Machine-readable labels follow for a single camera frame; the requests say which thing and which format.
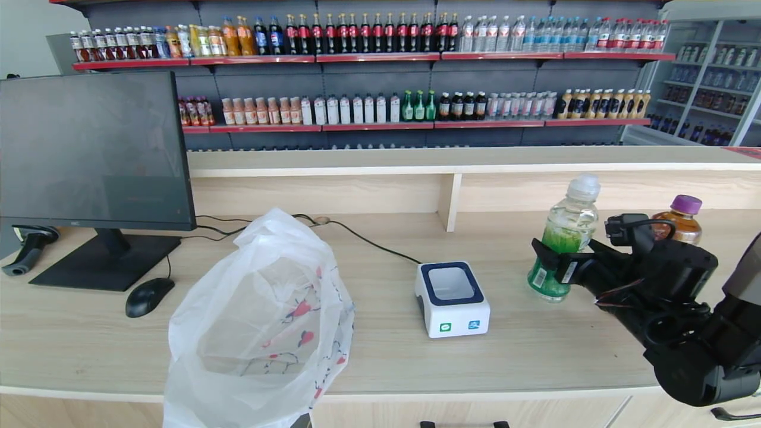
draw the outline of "dark soda bottle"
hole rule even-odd
[[[431,22],[431,12],[425,14],[425,21],[420,28],[420,50],[421,52],[431,52],[433,46],[433,23]]]
[[[447,21],[447,12],[439,15],[438,25],[436,26],[436,39],[439,52],[447,50],[447,39],[449,37],[449,22]]]
[[[452,14],[452,22],[449,23],[449,35],[447,36],[447,51],[457,50],[457,34],[460,28],[457,26],[457,14]]]
[[[340,14],[338,18],[339,49],[341,53],[349,53],[349,27],[346,26],[346,14]]]
[[[375,24],[373,24],[373,49],[374,53],[383,52],[383,25],[381,25],[381,14],[375,14]]]
[[[333,25],[333,14],[328,14],[328,22],[325,25],[325,33],[327,35],[328,53],[338,53],[336,47],[339,44],[336,42],[340,43],[340,41],[338,40],[336,27]]]
[[[412,22],[409,23],[409,39],[407,42],[410,52],[420,52],[420,26],[418,25],[418,14],[412,13]]]
[[[402,12],[399,15],[399,24],[396,26],[396,43],[399,52],[409,52],[409,45],[407,40],[408,27],[405,16],[407,14]]]
[[[285,35],[288,38],[288,54],[298,54],[298,30],[296,29],[296,23],[294,22],[294,16],[292,14],[286,15],[288,17],[288,24],[285,26]]]
[[[320,26],[320,15],[314,14],[314,24],[312,24],[312,45],[314,53],[317,55],[325,53],[323,47],[323,28]]]
[[[389,13],[388,18],[386,19],[386,27],[384,31],[384,37],[383,37],[383,46],[384,46],[385,53],[392,53],[396,50],[394,49],[395,48],[394,45],[396,45],[394,43],[394,39],[396,39],[394,36],[396,31],[393,27],[393,22],[391,21],[392,17],[393,17],[393,14]]]
[[[361,51],[362,53],[370,53],[371,35],[370,24],[368,24],[368,14],[362,14],[362,26],[359,28],[361,34]]]
[[[349,14],[349,52],[359,52],[359,30],[357,23],[354,21],[354,14]]]

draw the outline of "orange juice bottle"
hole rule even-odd
[[[240,54],[241,55],[254,55],[253,51],[253,37],[251,35],[251,27],[248,26],[246,18],[238,16],[238,40],[240,41]]]
[[[237,32],[233,27],[230,17],[224,17],[222,24],[222,34],[224,35],[224,45],[228,47],[229,56],[240,56],[240,46],[238,45]]]

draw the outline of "green glass bottle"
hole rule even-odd
[[[425,120],[428,122],[433,122],[436,120],[436,101],[434,100],[435,96],[435,92],[428,91],[428,104],[425,106]]]
[[[418,102],[415,104],[415,120],[422,122],[425,120],[425,104],[423,104],[423,91],[418,91]]]
[[[412,122],[415,118],[415,109],[412,108],[412,91],[404,91],[404,102],[402,103],[402,121]]]

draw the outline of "wooden panel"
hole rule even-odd
[[[197,214],[436,212],[441,177],[256,177],[193,179]]]
[[[595,172],[602,190],[597,208],[668,209],[674,196],[703,200],[703,209],[761,209],[761,172],[651,171]],[[576,172],[465,174],[461,212],[546,211],[563,199]]]
[[[159,428],[163,414],[160,403],[0,395],[2,428]]]
[[[419,428],[421,420],[437,426],[510,426],[531,428],[603,428],[624,397],[493,402],[395,402],[318,404],[315,428]]]
[[[736,415],[761,413],[761,398],[741,398],[721,404]],[[610,428],[727,428],[761,426],[761,420],[724,422],[711,414],[709,407],[690,407],[666,394],[635,395]]]

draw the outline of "green tea bottle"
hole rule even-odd
[[[599,194],[597,175],[579,174],[568,185],[565,199],[549,210],[542,243],[558,253],[576,253],[586,248],[597,228],[594,201]],[[562,302],[571,288],[555,281],[555,272],[545,269],[539,259],[528,274],[528,285],[550,302]]]

